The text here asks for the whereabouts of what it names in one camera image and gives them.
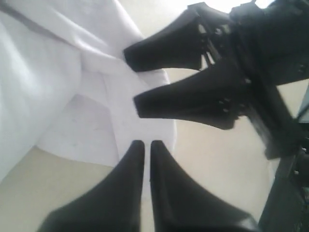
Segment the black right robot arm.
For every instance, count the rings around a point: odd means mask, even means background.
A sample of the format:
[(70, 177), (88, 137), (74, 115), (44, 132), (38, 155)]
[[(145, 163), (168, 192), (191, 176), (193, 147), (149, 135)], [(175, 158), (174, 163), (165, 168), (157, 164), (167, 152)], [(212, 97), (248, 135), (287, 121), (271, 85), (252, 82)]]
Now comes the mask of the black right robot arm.
[(223, 13), (201, 2), (124, 50), (135, 72), (186, 68), (196, 74), (137, 95), (141, 118), (181, 119), (222, 130), (246, 116), (280, 159), (256, 222), (197, 184), (162, 141), (151, 144), (151, 194), (157, 232), (290, 232), (306, 202), (309, 125), (289, 113), (277, 87), (309, 76), (309, 3), (255, 1)]

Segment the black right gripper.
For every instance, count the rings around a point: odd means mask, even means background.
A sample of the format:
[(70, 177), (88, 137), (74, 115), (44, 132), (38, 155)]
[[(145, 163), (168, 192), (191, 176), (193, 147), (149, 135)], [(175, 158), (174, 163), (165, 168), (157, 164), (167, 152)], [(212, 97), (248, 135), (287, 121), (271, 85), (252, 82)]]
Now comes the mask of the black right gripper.
[(246, 80), (246, 115), (266, 145), (266, 157), (292, 156), (304, 134), (277, 87), (309, 76), (309, 3), (276, 0), (259, 8), (255, 1), (223, 13), (203, 4), (208, 32), (217, 32), (214, 46), (231, 55)]

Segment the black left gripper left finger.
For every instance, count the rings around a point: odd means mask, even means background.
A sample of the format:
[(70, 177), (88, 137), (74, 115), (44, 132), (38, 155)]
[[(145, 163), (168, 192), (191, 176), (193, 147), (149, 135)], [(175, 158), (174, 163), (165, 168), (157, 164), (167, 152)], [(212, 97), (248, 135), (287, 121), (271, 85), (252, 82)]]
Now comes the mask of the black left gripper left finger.
[(51, 212), (42, 232), (138, 232), (145, 146), (135, 140), (116, 167), (94, 188)]

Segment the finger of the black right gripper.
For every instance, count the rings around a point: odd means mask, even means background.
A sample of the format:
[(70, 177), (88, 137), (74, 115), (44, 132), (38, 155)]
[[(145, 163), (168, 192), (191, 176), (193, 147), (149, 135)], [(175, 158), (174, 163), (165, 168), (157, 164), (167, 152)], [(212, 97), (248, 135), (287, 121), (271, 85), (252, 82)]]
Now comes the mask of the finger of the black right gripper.
[(179, 119), (230, 130), (239, 117), (245, 79), (234, 65), (212, 65), (133, 100), (140, 118)]
[(189, 5), (161, 31), (124, 49), (126, 62), (135, 72), (200, 70), (203, 58), (208, 65), (221, 58), (221, 27), (229, 22), (227, 13), (204, 2)]

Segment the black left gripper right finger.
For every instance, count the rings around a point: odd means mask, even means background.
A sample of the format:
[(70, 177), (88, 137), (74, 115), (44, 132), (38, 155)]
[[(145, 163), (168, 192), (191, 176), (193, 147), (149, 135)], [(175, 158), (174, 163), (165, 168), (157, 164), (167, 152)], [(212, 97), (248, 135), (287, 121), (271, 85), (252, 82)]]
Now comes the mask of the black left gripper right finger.
[(251, 214), (192, 179), (162, 141), (151, 143), (150, 183), (157, 232), (259, 232)]

